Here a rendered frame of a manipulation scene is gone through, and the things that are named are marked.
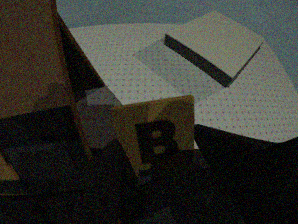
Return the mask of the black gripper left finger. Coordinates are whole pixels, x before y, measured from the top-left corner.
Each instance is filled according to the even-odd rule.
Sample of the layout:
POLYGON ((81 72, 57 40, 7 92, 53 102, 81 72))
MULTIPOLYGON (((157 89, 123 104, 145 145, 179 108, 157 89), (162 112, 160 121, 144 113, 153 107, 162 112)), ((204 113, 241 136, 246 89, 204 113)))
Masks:
POLYGON ((0 224, 117 224, 122 175, 117 139, 52 192, 0 194, 0 224))

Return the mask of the brown letter tile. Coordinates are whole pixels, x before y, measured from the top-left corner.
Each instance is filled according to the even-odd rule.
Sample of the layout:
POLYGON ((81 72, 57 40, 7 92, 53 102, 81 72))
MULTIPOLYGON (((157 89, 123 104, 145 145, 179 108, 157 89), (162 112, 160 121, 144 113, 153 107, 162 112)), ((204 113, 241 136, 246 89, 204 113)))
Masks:
POLYGON ((7 153, 4 152, 3 145, 0 144, 0 181, 20 180, 15 169, 12 168, 11 161, 8 160, 7 153))
POLYGON ((118 105, 110 113, 129 179, 192 167, 193 95, 118 105))

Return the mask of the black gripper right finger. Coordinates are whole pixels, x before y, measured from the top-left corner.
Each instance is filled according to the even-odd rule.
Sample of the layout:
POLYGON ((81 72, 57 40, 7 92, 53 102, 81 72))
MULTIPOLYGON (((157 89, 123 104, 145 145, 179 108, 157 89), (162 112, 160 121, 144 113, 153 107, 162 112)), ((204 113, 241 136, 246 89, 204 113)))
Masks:
POLYGON ((297 177, 298 137, 273 143, 196 124, 194 141, 245 224, 274 224, 297 177))

